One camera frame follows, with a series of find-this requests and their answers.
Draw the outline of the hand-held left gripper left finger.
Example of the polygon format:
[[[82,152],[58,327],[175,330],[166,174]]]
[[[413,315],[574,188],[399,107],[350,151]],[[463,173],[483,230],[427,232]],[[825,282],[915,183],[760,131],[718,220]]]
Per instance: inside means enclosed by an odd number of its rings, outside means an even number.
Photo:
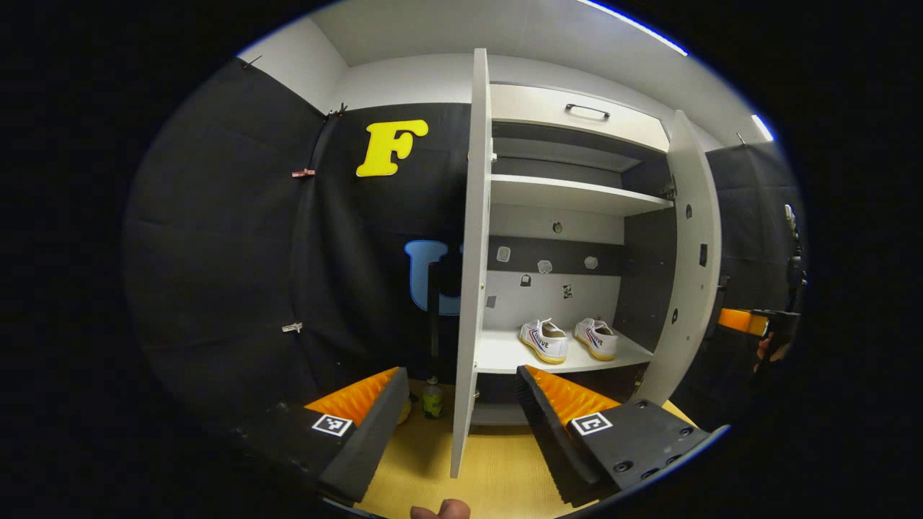
[[[386,369],[309,404],[277,403],[249,420],[249,451],[320,496],[365,497],[409,396],[407,371]]]

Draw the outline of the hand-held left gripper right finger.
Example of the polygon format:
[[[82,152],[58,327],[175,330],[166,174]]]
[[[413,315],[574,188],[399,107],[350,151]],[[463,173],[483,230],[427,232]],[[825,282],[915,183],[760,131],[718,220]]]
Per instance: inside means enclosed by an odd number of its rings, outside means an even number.
[[[659,404],[617,403],[531,365],[517,368],[516,396],[560,498],[574,508],[627,498],[715,441]]]

